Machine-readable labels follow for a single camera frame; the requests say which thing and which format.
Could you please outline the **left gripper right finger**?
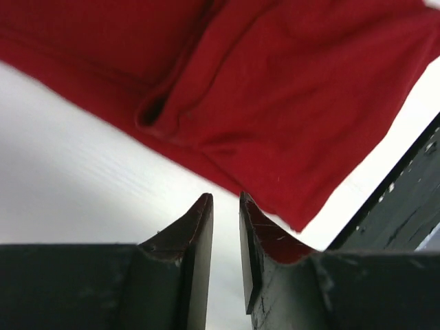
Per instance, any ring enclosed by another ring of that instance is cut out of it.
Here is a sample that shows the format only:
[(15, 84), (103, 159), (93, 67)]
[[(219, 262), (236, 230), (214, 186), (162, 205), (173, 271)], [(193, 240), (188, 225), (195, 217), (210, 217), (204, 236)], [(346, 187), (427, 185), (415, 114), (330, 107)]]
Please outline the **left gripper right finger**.
[(253, 329), (438, 329), (439, 253), (318, 252), (239, 197)]

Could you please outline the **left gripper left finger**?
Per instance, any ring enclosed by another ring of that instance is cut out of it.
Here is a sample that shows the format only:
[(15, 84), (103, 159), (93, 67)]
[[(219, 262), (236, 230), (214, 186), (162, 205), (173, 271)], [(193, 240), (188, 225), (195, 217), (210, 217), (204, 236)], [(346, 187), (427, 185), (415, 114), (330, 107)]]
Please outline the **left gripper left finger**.
[(213, 197), (140, 244), (3, 244), (2, 329), (204, 329)]

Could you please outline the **dark red t shirt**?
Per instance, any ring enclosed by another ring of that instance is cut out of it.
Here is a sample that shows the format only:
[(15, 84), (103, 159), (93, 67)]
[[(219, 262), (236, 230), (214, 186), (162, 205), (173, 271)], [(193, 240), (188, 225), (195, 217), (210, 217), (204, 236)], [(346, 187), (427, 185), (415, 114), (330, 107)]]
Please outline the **dark red t shirt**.
[(439, 56), (424, 1), (2, 1), (1, 60), (300, 232)]

